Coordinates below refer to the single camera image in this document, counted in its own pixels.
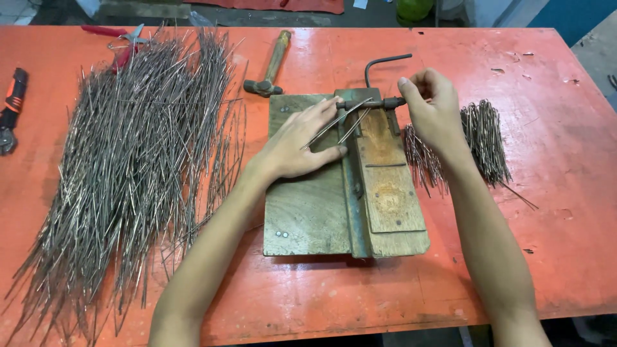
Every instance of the orange tool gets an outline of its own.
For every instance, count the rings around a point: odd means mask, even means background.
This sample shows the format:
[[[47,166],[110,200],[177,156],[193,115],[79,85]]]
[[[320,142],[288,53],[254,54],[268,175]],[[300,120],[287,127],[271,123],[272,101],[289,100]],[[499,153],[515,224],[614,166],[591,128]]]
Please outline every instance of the orange tool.
[[[4,100],[4,110],[0,114],[0,155],[9,154],[15,149],[17,139],[13,135],[13,128],[17,124],[17,116],[22,111],[23,97],[26,94],[28,73],[16,68],[13,80]]]

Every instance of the orange-black tool handle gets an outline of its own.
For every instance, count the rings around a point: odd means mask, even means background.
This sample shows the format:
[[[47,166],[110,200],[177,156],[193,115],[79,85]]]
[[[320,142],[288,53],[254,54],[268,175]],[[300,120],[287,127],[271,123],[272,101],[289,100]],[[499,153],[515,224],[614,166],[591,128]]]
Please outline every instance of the orange-black tool handle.
[[[22,111],[23,96],[26,94],[27,85],[28,73],[26,70],[18,67],[15,69],[13,80],[10,82],[9,90],[6,93],[4,106],[16,114],[19,114]]]

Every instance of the red table surface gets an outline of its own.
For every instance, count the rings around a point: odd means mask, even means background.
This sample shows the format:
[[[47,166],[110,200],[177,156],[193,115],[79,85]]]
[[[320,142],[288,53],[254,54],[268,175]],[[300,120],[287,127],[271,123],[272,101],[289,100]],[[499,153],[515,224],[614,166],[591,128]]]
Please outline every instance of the red table surface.
[[[233,60],[242,68],[250,60],[247,78],[263,76],[279,30],[229,28],[232,43],[245,39]],[[397,95],[400,76],[430,66],[454,82],[461,106],[489,99],[501,114],[515,179],[511,187],[540,207],[532,211],[508,190],[491,189],[521,248],[534,251],[524,256],[540,317],[617,312],[617,115],[555,30],[291,30],[276,81],[287,94],[363,87],[368,61],[411,52],[411,59],[371,68],[371,84],[383,95]],[[110,61],[110,40],[78,27],[0,27],[0,86],[9,84],[17,66],[30,73],[15,129],[19,147],[0,157],[0,293],[9,289],[54,196],[80,66]],[[241,97],[249,114],[248,159],[266,142],[268,99],[244,92]],[[409,121],[404,107],[397,116],[401,126]],[[465,267],[450,198],[417,192],[431,239],[420,256],[373,262],[349,256],[263,257],[262,227],[247,232],[205,317],[203,344],[487,323]],[[262,222],[263,205],[254,220]],[[154,278],[164,278],[161,267]],[[98,345],[145,345],[164,284],[151,281],[146,308],[133,305],[118,337],[108,323]],[[13,304],[0,317],[0,344],[20,310]],[[28,337],[18,335],[13,346],[38,345],[36,337],[32,342]],[[58,341],[52,334],[50,345]]]

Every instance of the blue wall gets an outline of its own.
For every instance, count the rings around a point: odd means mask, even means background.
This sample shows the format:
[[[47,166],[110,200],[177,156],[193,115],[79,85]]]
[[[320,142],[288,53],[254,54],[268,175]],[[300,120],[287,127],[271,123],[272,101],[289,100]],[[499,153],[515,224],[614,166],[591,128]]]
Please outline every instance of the blue wall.
[[[555,28],[572,47],[616,9],[617,0],[550,0],[528,27]]]

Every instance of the red handle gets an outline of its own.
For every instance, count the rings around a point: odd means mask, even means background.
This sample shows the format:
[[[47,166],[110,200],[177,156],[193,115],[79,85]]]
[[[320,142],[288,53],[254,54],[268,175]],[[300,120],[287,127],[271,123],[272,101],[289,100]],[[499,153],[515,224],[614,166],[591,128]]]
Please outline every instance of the red handle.
[[[81,29],[87,31],[89,33],[97,34],[97,35],[106,35],[106,36],[120,36],[126,35],[128,32],[124,29],[112,29],[106,27],[99,27],[98,25],[82,25]]]
[[[118,54],[118,56],[116,57],[116,60],[114,64],[112,65],[113,73],[118,73],[118,69],[126,65],[128,60],[131,59],[131,52],[135,51],[135,53],[137,53],[137,50],[138,50],[138,47],[135,44],[129,43],[128,47],[122,52],[120,52],[120,54]]]

